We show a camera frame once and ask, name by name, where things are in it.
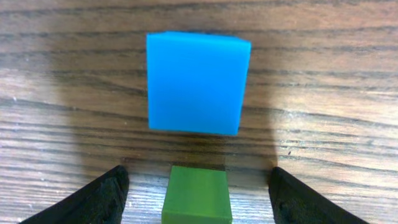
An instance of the green cube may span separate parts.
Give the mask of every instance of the green cube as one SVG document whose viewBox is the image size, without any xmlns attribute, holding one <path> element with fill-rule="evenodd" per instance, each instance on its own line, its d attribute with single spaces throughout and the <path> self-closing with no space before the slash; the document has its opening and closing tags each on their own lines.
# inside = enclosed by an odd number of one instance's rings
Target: green cube
<svg viewBox="0 0 398 224">
<path fill-rule="evenodd" d="M 226 172 L 173 166 L 162 224 L 232 223 Z"/>
</svg>

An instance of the cube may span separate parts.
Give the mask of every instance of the cube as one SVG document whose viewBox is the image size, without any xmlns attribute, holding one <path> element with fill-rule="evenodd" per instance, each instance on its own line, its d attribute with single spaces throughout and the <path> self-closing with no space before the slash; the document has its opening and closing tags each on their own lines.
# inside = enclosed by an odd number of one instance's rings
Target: cube
<svg viewBox="0 0 398 224">
<path fill-rule="evenodd" d="M 173 166 L 162 224 L 232 223 L 226 172 Z"/>
<path fill-rule="evenodd" d="M 149 34 L 149 127 L 236 135 L 250 51 L 236 37 Z"/>
</svg>

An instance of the blue cube front face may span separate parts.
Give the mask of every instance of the blue cube front face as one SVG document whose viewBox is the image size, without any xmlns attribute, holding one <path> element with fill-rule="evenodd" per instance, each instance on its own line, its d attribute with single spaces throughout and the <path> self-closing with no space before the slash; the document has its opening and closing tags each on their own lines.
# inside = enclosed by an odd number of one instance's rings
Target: blue cube front face
<svg viewBox="0 0 398 224">
<path fill-rule="evenodd" d="M 234 37 L 148 35 L 149 127 L 237 134 L 250 51 Z"/>
</svg>

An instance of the black object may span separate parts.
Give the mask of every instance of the black object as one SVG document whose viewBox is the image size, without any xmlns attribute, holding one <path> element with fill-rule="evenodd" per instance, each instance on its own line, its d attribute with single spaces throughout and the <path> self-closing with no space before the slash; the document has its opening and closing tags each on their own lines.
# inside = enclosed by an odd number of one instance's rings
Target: black object
<svg viewBox="0 0 398 224">
<path fill-rule="evenodd" d="M 280 167 L 272 170 L 269 196 L 276 224 L 367 223 L 335 205 Z"/>
<path fill-rule="evenodd" d="M 117 166 L 21 224 L 117 224 L 122 219 L 128 190 L 128 173 Z"/>
</svg>

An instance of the wood grain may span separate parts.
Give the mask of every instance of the wood grain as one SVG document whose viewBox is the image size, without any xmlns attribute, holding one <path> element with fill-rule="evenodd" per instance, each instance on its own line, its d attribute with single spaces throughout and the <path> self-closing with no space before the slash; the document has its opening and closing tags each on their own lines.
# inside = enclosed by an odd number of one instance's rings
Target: wood grain
<svg viewBox="0 0 398 224">
<path fill-rule="evenodd" d="M 147 127 L 148 32 L 253 43 L 237 137 Z M 118 164 L 123 223 L 160 223 L 170 166 L 225 168 L 234 223 L 272 223 L 278 164 L 371 223 L 398 217 L 395 0 L 0 0 L 0 223 Z"/>
</svg>

